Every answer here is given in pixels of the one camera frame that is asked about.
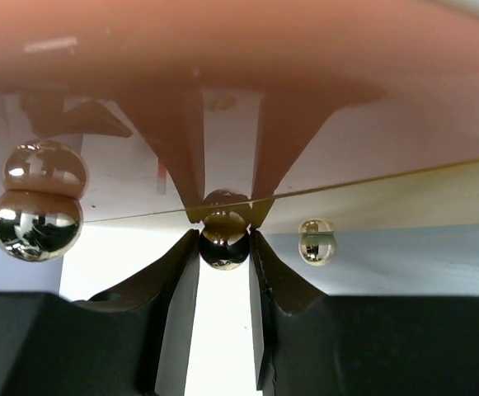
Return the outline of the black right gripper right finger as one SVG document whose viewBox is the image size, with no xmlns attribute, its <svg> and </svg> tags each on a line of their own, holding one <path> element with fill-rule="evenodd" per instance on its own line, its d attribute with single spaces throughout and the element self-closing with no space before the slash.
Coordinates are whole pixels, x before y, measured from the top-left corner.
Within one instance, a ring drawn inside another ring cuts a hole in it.
<svg viewBox="0 0 479 396">
<path fill-rule="evenodd" d="M 479 395 L 479 297 L 331 296 L 249 243 L 264 395 Z"/>
</svg>

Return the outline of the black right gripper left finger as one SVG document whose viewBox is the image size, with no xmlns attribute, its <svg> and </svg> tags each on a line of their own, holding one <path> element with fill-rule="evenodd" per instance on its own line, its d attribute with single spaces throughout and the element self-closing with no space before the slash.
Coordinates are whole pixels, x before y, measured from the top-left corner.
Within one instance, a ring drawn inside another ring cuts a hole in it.
<svg viewBox="0 0 479 396">
<path fill-rule="evenodd" d="M 0 292 L 0 395 L 182 395 L 198 238 L 88 300 Z"/>
</svg>

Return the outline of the grey bottom drawer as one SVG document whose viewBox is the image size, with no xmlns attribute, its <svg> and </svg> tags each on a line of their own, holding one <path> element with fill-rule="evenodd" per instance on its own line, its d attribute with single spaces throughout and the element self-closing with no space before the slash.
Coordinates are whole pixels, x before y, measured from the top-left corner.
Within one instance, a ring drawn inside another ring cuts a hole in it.
<svg viewBox="0 0 479 396">
<path fill-rule="evenodd" d="M 87 299 L 166 253 L 181 231 L 87 225 L 63 257 L 23 262 L 0 249 L 0 290 L 48 291 Z M 270 235 L 279 258 L 334 295 L 479 295 L 479 226 L 338 233 L 323 267 L 298 254 L 294 233 Z"/>
</svg>

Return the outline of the yellow drawer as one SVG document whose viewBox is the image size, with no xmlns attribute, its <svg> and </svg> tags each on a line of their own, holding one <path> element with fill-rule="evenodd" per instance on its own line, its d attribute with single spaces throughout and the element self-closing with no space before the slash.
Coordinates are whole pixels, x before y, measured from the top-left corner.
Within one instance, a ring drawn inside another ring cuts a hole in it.
<svg viewBox="0 0 479 396">
<path fill-rule="evenodd" d="M 296 233 L 299 257 L 325 266 L 336 232 L 479 224 L 479 160 L 244 202 L 221 191 L 200 221 L 199 252 L 215 269 L 239 266 L 255 232 Z"/>
</svg>

